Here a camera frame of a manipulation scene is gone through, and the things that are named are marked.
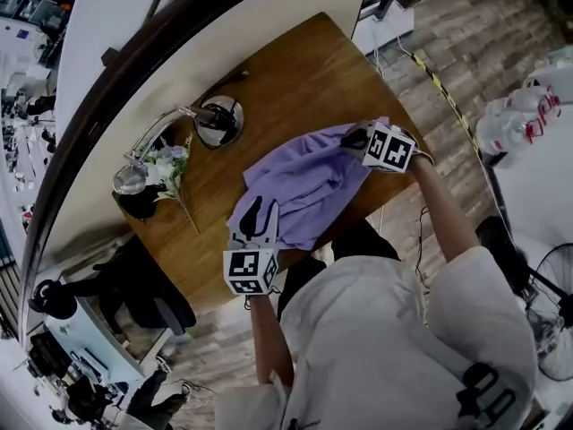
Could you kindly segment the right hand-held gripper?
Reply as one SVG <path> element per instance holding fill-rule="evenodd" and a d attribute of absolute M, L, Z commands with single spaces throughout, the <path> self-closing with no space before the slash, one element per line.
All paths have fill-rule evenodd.
<path fill-rule="evenodd" d="M 402 128 L 370 122 L 366 127 L 354 126 L 340 140 L 341 145 L 365 145 L 365 148 L 342 146 L 342 150 L 361 160 L 365 167 L 380 172 L 406 172 L 418 148 L 417 141 Z"/>

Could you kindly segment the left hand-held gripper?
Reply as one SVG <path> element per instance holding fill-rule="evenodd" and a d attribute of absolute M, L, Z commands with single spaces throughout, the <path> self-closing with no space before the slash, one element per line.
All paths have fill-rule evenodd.
<path fill-rule="evenodd" d="M 268 211 L 264 236 L 254 237 L 262 197 L 257 196 L 232 233 L 223 252 L 223 276 L 235 295 L 268 295 L 278 273 L 279 205 L 274 200 Z"/>

